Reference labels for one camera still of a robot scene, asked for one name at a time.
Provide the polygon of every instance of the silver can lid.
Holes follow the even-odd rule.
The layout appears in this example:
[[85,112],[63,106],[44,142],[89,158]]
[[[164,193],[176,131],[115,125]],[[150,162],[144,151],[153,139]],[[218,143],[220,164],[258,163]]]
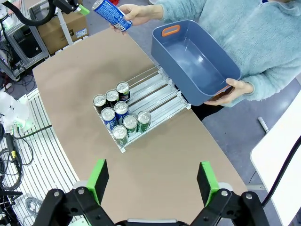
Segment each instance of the silver can lid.
[[127,136],[127,129],[124,126],[115,126],[112,130],[113,137],[117,140],[122,140]]
[[146,124],[151,121],[151,114],[147,111],[141,111],[138,113],[137,118],[140,123]]
[[119,101],[115,104],[114,110],[117,114],[125,114],[128,111],[128,105],[123,101]]
[[137,124],[138,124],[138,120],[133,115],[128,115],[123,120],[123,125],[127,129],[133,129],[137,126]]
[[105,96],[102,94],[98,94],[93,98],[93,104],[96,107],[103,106],[105,104]]
[[119,93],[125,93],[125,92],[128,92],[128,90],[129,90],[129,85],[128,85],[125,81],[122,81],[122,82],[120,82],[120,83],[117,84],[116,90],[117,90]]
[[119,94],[116,90],[111,89],[106,93],[106,98],[108,101],[115,101],[119,97]]
[[106,107],[102,110],[102,119],[105,121],[111,121],[115,117],[115,111],[113,108]]
[[102,2],[103,0],[97,0],[92,6],[92,10],[96,9]]

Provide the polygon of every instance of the brown paper surface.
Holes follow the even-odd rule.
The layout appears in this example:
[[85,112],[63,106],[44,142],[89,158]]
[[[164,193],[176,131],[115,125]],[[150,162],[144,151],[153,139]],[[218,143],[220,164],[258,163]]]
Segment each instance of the brown paper surface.
[[217,179],[237,194],[246,187],[192,110],[183,110],[122,154],[96,114],[92,99],[119,81],[153,67],[129,37],[95,34],[37,66],[33,72],[55,132],[81,180],[106,158],[110,179],[102,206],[114,222],[176,218],[187,223],[202,210],[198,166],[210,161]]

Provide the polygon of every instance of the blue plastic bin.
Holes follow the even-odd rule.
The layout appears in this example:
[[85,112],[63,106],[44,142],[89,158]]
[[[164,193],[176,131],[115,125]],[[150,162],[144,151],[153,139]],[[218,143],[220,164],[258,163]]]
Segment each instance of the blue plastic bin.
[[151,54],[195,106],[227,89],[240,69],[198,23],[183,20],[153,31]]

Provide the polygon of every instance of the blue can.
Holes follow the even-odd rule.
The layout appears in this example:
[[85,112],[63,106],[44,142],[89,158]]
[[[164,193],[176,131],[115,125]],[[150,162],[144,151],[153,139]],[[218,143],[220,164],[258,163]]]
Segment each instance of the blue can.
[[123,119],[128,115],[128,105],[126,102],[119,101],[115,104],[114,110],[119,125],[122,125]]
[[131,21],[124,18],[124,13],[114,6],[109,0],[97,0],[92,6],[92,10],[101,15],[122,32],[129,29],[132,25]]
[[108,130],[112,131],[114,129],[114,127],[118,125],[116,116],[115,116],[115,111],[112,108],[110,108],[110,107],[104,108],[102,110],[101,115],[102,115],[104,124]]

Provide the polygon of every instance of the can dispenser rack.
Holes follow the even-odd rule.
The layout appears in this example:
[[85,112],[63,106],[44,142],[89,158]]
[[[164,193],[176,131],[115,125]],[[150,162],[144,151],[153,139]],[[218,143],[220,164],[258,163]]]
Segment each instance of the can dispenser rack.
[[124,146],[120,146],[115,142],[122,153],[135,140],[146,135],[183,109],[191,108],[191,104],[185,100],[181,91],[174,86],[173,81],[160,66],[155,66],[135,76],[127,83],[131,93],[130,99],[127,101],[129,114],[137,116],[140,111],[148,111],[151,115],[151,121],[147,131],[143,133],[136,132],[135,135],[128,138],[128,142]]

